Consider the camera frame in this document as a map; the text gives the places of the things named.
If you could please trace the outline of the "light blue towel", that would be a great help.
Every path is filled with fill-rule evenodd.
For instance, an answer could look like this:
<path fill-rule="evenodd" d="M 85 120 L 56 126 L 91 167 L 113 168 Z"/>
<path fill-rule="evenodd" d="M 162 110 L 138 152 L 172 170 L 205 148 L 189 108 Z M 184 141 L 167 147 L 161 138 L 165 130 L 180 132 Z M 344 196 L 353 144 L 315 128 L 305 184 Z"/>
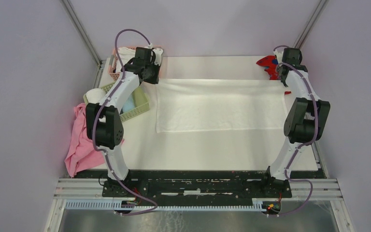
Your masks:
<path fill-rule="evenodd" d="M 135 105 L 135 102 L 134 102 L 134 99 L 132 96 L 130 96 L 126 102 L 124 103 L 122 109 L 121 109 L 121 112 L 120 114 L 124 114 L 124 113 L 127 113 L 133 109 L 136 108 L 136 105 Z"/>

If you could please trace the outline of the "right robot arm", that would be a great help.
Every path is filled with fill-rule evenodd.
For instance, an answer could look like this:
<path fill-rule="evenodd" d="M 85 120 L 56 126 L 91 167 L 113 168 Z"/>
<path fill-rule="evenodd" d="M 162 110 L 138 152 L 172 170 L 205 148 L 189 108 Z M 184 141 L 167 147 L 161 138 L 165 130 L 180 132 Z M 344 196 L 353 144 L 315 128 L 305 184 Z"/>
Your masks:
<path fill-rule="evenodd" d="M 293 165 L 306 147 L 322 137 L 330 111 L 330 103 L 315 93 L 307 68 L 302 65 L 298 48 L 278 46 L 273 53 L 276 72 L 281 83 L 295 96 L 284 122 L 285 141 L 276 160 L 267 168 L 267 180 L 260 183 L 260 192 L 272 197 L 279 185 L 290 179 Z"/>

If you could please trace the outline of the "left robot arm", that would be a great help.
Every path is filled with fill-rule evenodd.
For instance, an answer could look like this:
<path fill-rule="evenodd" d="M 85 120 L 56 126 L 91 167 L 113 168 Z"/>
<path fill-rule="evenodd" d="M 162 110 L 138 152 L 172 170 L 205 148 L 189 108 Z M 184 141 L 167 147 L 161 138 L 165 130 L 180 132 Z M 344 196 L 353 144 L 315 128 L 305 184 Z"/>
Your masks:
<path fill-rule="evenodd" d="M 102 153 L 108 176 L 117 180 L 114 190 L 122 197 L 131 194 L 133 184 L 121 144 L 124 128 L 120 112 L 129 96 L 143 83 L 158 84 L 164 50 L 161 47 L 136 47 L 134 57 L 121 63 L 118 80 L 97 103 L 86 105 L 86 132 L 96 151 Z"/>

